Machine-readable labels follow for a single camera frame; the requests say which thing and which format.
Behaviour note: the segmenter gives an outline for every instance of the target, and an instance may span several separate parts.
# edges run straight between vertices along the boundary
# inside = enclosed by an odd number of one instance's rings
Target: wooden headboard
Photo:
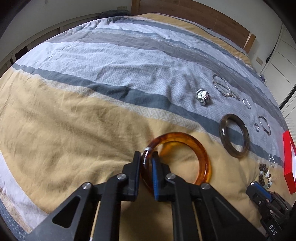
[[[193,0],[133,0],[132,15],[157,12],[198,23],[230,39],[249,53],[253,35],[225,14]]]

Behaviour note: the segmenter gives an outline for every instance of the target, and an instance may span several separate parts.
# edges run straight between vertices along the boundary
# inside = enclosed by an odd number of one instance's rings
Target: amber bangle
[[[140,172],[141,172],[141,176],[143,178],[144,184],[149,189],[150,192],[153,193],[152,174],[150,171],[151,168],[149,168],[151,163],[150,158],[151,158],[152,152],[158,145],[161,145],[167,142],[180,142],[189,146],[195,152],[200,165],[199,172],[194,184],[200,185],[202,183],[209,182],[212,171],[211,171],[210,160],[208,158],[207,152],[203,147],[203,145],[194,137],[186,133],[171,132],[171,133],[167,133],[162,136],[159,136],[154,140],[152,140],[147,146],[147,148],[144,150],[144,153],[142,155]]]
[[[242,134],[244,137],[244,147],[241,152],[238,151],[237,149],[235,149],[229,140],[227,130],[226,130],[226,121],[228,119],[234,121],[242,131]],[[246,153],[248,152],[249,147],[250,147],[249,132],[248,132],[248,129],[246,128],[244,122],[237,115],[227,114],[222,117],[222,119],[220,121],[220,126],[219,126],[219,135],[220,135],[220,139],[221,139],[221,142],[222,142],[224,148],[233,157],[241,158],[244,155],[246,155]]]

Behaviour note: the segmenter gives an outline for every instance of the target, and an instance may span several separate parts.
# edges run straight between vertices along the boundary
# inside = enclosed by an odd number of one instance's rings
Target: white wall
[[[0,61],[36,33],[57,23],[127,6],[132,0],[31,0],[12,20],[0,39]]]
[[[257,72],[264,67],[281,30],[281,20],[262,0],[195,0],[229,16],[256,36],[249,53]],[[255,59],[259,57],[263,65]]]

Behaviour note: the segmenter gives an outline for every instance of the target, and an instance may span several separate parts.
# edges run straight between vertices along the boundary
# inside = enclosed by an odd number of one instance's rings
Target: screw
[[[167,179],[172,180],[176,178],[176,175],[174,173],[168,173],[166,177]]]
[[[126,179],[126,175],[125,175],[124,173],[119,173],[119,174],[117,175],[117,179],[118,179],[118,180],[124,180],[124,179]]]
[[[84,184],[82,184],[82,188],[83,189],[89,189],[89,188],[91,188],[91,184],[90,183],[84,183]]]
[[[203,184],[201,185],[201,187],[202,187],[203,190],[207,190],[207,189],[210,189],[210,188],[211,188],[211,185],[208,184],[208,183],[203,183]]]

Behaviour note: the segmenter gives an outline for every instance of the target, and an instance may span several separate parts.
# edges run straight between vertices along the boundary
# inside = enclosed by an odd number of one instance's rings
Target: electrical outlet
[[[126,10],[126,6],[117,7],[117,10]]]
[[[259,57],[257,57],[256,61],[258,62],[258,64],[262,65],[263,61],[261,59],[259,59]]]

